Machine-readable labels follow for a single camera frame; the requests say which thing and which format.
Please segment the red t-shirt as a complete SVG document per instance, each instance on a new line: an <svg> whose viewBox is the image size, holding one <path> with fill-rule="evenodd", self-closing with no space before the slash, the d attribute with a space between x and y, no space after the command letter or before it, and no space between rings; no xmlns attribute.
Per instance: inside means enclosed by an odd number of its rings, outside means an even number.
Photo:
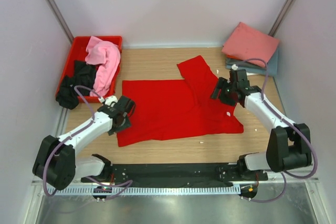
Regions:
<svg viewBox="0 0 336 224"><path fill-rule="evenodd" d="M122 94L135 102L131 127L118 146L207 134L241 134L234 106L211 99L218 78L202 56L177 64L181 80L124 80Z"/></svg>

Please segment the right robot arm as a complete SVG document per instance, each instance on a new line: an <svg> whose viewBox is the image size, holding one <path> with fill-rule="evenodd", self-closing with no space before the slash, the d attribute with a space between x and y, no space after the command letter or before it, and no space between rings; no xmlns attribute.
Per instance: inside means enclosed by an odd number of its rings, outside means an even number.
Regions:
<svg viewBox="0 0 336 224"><path fill-rule="evenodd" d="M225 105L240 104L269 132L266 151L239 157L236 172L241 179L250 179L256 170L288 173L312 164L314 153L309 127L283 115L267 99L262 88L250 85L246 70L230 70L228 79L220 77L211 98Z"/></svg>

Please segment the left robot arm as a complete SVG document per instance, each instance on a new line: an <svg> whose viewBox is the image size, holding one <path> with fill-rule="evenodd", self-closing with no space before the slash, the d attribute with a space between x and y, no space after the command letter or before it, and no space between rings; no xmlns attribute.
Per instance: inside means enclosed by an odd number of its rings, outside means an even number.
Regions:
<svg viewBox="0 0 336 224"><path fill-rule="evenodd" d="M114 135L131 126L129 116L135 102L125 96L110 96L93 112L91 118L68 133L46 136L40 145L33 165L33 174L43 181L43 189L50 196L48 186L61 191L73 181L87 179L106 182L112 173L111 162L99 155L78 158L78 154L99 136Z"/></svg>

